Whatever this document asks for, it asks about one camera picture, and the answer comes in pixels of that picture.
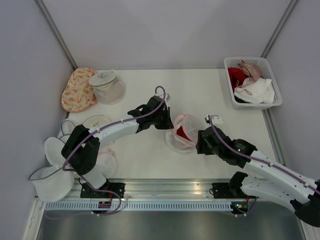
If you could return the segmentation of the pink-trimmed mesh laundry bag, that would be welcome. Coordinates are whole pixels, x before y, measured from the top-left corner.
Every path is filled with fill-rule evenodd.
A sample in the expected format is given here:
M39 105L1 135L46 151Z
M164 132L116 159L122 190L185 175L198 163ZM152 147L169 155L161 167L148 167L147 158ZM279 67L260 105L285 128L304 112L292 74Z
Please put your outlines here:
M189 153L196 148L198 131L202 122L191 114L180 114L173 121L173 129L165 133L165 142L179 153Z

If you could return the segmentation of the red and white bra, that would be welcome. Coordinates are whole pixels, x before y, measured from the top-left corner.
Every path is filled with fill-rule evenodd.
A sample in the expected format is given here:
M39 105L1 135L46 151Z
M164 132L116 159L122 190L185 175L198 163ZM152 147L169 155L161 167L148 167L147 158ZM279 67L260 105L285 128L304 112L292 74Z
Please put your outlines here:
M190 133L184 128L183 125L177 126L175 130L175 134L185 140L192 141L190 138Z

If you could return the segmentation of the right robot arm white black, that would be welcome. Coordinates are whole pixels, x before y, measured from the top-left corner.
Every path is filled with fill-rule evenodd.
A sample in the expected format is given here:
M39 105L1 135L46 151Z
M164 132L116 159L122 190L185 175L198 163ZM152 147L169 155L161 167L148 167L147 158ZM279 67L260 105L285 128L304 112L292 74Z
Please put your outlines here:
M308 225L320 226L318 180L285 167L243 139L230 139L217 127L198 131L196 150L199 155L215 155L243 170L228 183L231 196L265 199L291 210Z

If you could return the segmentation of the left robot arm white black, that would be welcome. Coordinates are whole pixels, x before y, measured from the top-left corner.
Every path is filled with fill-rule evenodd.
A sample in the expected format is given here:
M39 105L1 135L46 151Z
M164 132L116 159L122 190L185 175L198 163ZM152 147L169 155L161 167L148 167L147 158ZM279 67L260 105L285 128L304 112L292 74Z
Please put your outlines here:
M116 140L140 133L154 126L157 130L173 129L170 116L170 107L160 96L152 96L147 104L130 110L124 118L108 123L101 127L87 128L80 124L70 134L61 150L65 158L62 166L67 166L77 173L91 187L91 191L98 198L104 198L109 193L107 177L96 166L100 148Z

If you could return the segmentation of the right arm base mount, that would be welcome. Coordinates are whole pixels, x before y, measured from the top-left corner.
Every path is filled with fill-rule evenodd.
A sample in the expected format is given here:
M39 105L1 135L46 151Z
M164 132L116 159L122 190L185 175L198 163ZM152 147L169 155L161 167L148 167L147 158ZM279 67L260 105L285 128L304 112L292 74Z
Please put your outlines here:
M229 182L214 182L211 184L209 193L215 199L247 199L247 195L241 190L243 180L249 175L237 171Z

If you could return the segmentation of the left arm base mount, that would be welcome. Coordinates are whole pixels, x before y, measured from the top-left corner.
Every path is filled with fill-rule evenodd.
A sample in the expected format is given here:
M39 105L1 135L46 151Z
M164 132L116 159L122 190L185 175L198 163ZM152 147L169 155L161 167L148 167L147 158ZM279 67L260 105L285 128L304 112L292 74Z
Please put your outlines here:
M91 187L88 186L87 183L82 178L78 179L78 183L81 185L81 198L90 198L90 199L110 199L116 198L113 193L109 192L101 192L93 190ZM110 182L106 179L106 182L99 188L100 190L107 190L114 192L119 195L120 198L124 197L125 193L125 183L123 182Z

